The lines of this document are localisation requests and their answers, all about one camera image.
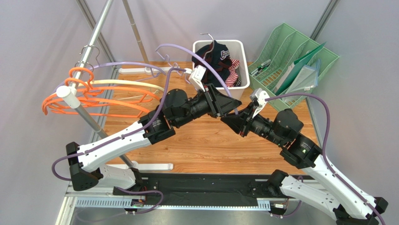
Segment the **red white striped top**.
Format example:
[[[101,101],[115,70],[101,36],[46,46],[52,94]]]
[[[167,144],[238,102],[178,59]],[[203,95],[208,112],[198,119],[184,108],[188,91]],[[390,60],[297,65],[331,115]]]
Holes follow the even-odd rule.
[[[231,66],[229,67],[229,76],[225,80],[227,87],[238,87],[241,84],[241,75],[239,72],[240,61],[231,59]]]

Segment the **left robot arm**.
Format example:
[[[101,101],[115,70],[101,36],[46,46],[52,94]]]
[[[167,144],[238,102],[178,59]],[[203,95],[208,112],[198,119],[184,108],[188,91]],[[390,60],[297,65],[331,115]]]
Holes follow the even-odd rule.
[[[172,89],[159,106],[126,129],[94,143],[66,146],[71,182],[75,191],[95,186],[140,189],[141,175],[136,168],[121,169],[106,162],[129,151],[154,145],[175,135],[179,128],[203,115],[218,118],[241,105],[241,101],[222,94],[208,84],[194,97],[182,89]]]

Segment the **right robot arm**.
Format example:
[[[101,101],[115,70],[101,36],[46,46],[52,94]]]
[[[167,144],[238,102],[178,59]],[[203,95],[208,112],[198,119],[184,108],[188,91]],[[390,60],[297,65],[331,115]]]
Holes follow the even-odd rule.
[[[384,213],[388,202],[360,190],[338,169],[332,170],[332,163],[325,160],[322,149],[301,134],[303,123],[291,109],[278,112],[273,121],[254,112],[255,105],[251,103],[238,114],[222,117],[221,121],[242,137],[253,132],[278,145],[285,161],[325,188],[321,191],[300,183],[286,172],[275,170],[266,182],[267,192],[303,201],[330,216],[338,225],[380,224],[377,213]]]

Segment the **dark navy garment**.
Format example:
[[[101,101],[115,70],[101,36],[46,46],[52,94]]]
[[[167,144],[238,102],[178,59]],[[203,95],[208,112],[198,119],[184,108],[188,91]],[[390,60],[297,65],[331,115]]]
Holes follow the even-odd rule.
[[[229,68],[232,66],[232,60],[226,45],[219,44],[217,41],[214,41],[212,44],[203,46],[195,53],[201,58],[204,58],[205,56],[204,60],[208,62],[208,64],[218,73],[221,79],[223,81],[227,80],[230,75]],[[215,87],[222,87],[219,80],[208,69],[202,79],[202,82],[212,83]]]

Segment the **orange plastic hanger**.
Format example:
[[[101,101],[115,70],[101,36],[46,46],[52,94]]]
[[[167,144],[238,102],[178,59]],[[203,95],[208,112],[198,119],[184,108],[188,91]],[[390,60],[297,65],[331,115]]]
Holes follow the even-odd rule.
[[[160,100],[160,98],[156,95],[147,95],[144,94],[140,96],[137,100],[134,98],[128,97],[126,99],[105,99],[105,98],[84,98],[78,97],[78,100],[81,101],[81,105],[83,108],[94,109],[99,107],[107,107],[107,106],[122,106],[133,110],[133,114],[115,114],[115,113],[98,113],[98,112],[90,112],[91,116],[102,116],[102,117],[117,117],[117,118],[139,118],[144,113],[149,113],[150,110],[141,106],[143,103],[149,103],[153,100]],[[48,113],[56,113],[56,114],[65,114],[65,115],[77,115],[77,112],[73,112],[72,108],[63,103],[63,99],[56,97],[55,94],[50,95],[42,102],[42,111],[45,115]]]

